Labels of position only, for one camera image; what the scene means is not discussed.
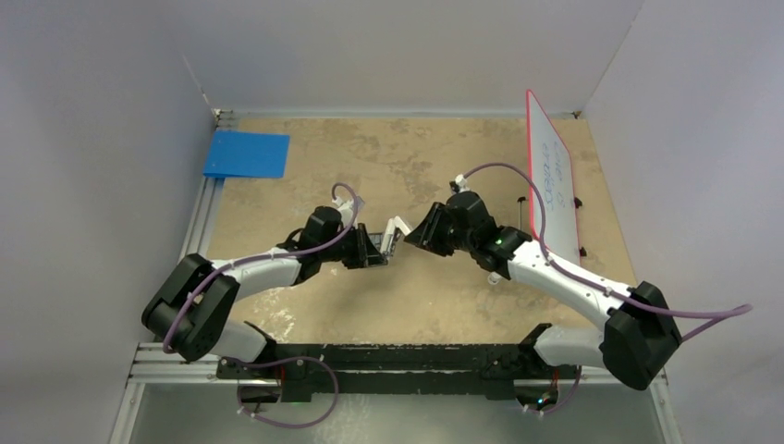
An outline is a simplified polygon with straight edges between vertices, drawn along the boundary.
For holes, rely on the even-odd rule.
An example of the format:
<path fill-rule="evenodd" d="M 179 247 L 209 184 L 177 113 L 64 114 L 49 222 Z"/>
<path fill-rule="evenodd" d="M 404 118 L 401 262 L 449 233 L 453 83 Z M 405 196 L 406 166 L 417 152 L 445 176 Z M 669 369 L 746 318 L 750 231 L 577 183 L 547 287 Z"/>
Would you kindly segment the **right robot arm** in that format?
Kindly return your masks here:
<path fill-rule="evenodd" d="M 630 287 L 561 264 L 530 234 L 498 225 L 473 191 L 434 203 L 405 241 L 439 256 L 468 253 L 494 277 L 541 290 L 591 322 L 589 328 L 548 327 L 522 347 L 519 363 L 530 376 L 556 365 L 584 365 L 644 390 L 682 343 L 658 287 L 645 281 Z"/>

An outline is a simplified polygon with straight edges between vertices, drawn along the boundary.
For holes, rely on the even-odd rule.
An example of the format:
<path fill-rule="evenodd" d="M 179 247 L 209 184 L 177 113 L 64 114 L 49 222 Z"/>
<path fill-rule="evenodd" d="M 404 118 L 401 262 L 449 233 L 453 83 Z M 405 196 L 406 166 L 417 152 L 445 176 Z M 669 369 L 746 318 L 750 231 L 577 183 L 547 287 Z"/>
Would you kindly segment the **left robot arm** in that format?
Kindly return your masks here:
<path fill-rule="evenodd" d="M 352 219 L 351 205 L 316 207 L 305 225 L 271 250 L 245 258 L 210 261 L 184 256 L 141 315 L 142 324 L 163 339 L 166 353 L 197 361 L 207 354 L 239 361 L 251 377 L 275 369 L 273 339 L 248 322 L 229 318 L 234 304 L 265 290 L 297 286 L 324 263 L 347 269 L 387 265 L 400 233 L 398 219 L 370 233 Z"/>

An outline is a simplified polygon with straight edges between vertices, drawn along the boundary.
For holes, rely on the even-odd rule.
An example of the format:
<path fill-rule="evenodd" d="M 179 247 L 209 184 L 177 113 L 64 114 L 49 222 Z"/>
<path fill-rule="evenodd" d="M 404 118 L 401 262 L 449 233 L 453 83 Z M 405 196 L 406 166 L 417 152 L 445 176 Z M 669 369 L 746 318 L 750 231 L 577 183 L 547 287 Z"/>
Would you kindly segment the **white stapler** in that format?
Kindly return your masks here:
<path fill-rule="evenodd" d="M 395 246 L 401 238 L 405 238 L 412 231 L 410 224 L 401 216 L 394 216 L 387 220 L 386 228 L 382 235 L 379 252 L 385 257 L 391 257 Z"/>

